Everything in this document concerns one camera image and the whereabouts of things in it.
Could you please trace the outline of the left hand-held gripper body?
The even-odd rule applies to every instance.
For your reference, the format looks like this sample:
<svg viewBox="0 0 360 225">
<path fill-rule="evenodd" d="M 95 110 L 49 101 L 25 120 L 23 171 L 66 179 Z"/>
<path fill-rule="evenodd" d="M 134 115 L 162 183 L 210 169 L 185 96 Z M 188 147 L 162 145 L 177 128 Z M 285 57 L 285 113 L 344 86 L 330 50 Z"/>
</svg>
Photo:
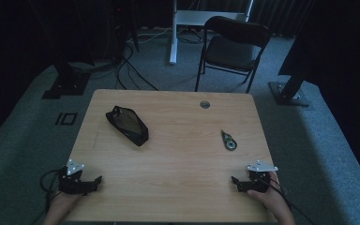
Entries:
<svg viewBox="0 0 360 225">
<path fill-rule="evenodd" d="M 81 181 L 84 165 L 72 159 L 59 170 L 59 186 L 58 189 L 69 195 L 86 194 L 88 186 Z"/>
</svg>

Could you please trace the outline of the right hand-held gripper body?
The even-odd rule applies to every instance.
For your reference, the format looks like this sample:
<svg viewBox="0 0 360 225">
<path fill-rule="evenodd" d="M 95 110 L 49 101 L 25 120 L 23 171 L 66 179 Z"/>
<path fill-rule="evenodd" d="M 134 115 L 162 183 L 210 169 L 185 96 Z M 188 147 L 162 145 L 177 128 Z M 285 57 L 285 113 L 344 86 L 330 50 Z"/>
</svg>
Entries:
<svg viewBox="0 0 360 225">
<path fill-rule="evenodd" d="M 266 192 L 271 182 L 271 172 L 276 172 L 277 166 L 267 164 L 262 160 L 257 160 L 254 164 L 247 165 L 249 179 L 252 189 L 259 192 Z"/>
</svg>

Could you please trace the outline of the black mesh pencil case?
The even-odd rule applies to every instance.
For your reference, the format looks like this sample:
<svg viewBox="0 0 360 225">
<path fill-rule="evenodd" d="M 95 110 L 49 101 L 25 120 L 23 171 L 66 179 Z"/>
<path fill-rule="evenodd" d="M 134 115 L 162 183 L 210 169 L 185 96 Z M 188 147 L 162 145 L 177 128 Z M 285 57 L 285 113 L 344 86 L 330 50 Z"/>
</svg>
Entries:
<svg viewBox="0 0 360 225">
<path fill-rule="evenodd" d="M 142 146 L 149 139 L 149 130 L 142 119 L 131 109 L 114 106 L 106 113 L 112 126 L 124 134 L 137 146 Z"/>
</svg>

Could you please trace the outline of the person's right hand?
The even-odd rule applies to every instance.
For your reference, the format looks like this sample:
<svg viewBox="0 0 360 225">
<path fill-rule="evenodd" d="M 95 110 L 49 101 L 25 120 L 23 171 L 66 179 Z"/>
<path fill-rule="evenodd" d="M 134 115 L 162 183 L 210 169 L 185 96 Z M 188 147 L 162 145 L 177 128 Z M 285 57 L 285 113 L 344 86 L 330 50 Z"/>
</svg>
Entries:
<svg viewBox="0 0 360 225">
<path fill-rule="evenodd" d="M 249 190 L 247 194 L 258 202 L 262 203 L 272 213 L 288 209 L 288 205 L 278 192 L 277 176 L 270 172 L 270 187 L 265 192 Z"/>
</svg>

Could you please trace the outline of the person's left hand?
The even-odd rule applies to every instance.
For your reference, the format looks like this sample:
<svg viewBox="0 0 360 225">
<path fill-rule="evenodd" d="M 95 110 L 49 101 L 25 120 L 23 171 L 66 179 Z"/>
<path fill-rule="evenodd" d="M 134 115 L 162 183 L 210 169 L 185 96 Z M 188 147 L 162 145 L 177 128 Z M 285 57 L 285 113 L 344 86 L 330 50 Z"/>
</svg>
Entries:
<svg viewBox="0 0 360 225">
<path fill-rule="evenodd" d="M 49 216 L 62 217 L 70 212 L 82 195 L 69 195 L 66 193 L 58 194 L 50 204 Z"/>
</svg>

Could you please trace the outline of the black metal stand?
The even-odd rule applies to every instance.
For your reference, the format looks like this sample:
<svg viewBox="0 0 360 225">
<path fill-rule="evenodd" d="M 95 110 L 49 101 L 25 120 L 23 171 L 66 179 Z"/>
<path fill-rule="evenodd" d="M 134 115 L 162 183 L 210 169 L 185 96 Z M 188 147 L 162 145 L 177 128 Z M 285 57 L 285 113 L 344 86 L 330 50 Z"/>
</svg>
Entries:
<svg viewBox="0 0 360 225">
<path fill-rule="evenodd" d="M 48 19 L 41 11 L 41 3 L 44 0 L 27 0 L 33 10 L 45 38 L 45 49 L 52 65 L 56 69 L 57 77 L 52 87 L 45 91 L 43 99 L 59 99 L 61 96 L 82 96 L 88 84 L 90 73 L 77 72 L 68 63 L 63 51 L 59 47 L 55 33 Z"/>
<path fill-rule="evenodd" d="M 305 16 L 301 20 L 301 27 L 278 73 L 279 75 L 289 75 L 290 78 L 287 82 L 269 83 L 277 105 L 308 106 L 308 101 L 300 93 L 300 88 L 312 70 L 311 57 L 308 54 L 307 29 L 310 21 L 309 15 L 314 9 L 316 0 L 308 1 Z"/>
</svg>

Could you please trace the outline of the black folding chair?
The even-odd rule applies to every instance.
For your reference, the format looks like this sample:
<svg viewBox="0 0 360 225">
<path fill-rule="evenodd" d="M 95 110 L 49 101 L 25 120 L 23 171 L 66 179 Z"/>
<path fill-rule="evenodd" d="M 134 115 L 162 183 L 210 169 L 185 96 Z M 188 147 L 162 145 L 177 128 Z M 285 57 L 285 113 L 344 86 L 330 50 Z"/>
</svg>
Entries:
<svg viewBox="0 0 360 225">
<path fill-rule="evenodd" d="M 254 81 L 263 51 L 271 32 L 265 25 L 214 16 L 203 26 L 203 45 L 195 91 L 206 68 L 226 71 L 245 77 L 246 93 Z"/>
</svg>

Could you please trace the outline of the white desk frame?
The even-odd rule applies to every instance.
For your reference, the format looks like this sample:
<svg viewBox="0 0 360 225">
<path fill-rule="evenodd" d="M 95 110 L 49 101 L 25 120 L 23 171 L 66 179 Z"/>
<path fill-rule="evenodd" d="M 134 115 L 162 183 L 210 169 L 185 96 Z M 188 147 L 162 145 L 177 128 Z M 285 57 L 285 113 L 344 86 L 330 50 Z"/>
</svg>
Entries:
<svg viewBox="0 0 360 225">
<path fill-rule="evenodd" d="M 170 50 L 169 63 L 173 66 L 177 62 L 178 25 L 202 26 L 208 19 L 214 16 L 223 16 L 230 19 L 236 19 L 247 22 L 250 18 L 250 12 L 254 0 L 244 0 L 246 9 L 243 12 L 224 12 L 224 11 L 199 11 L 199 10 L 181 10 L 177 8 L 177 0 L 172 0 L 172 44 Z"/>
</svg>

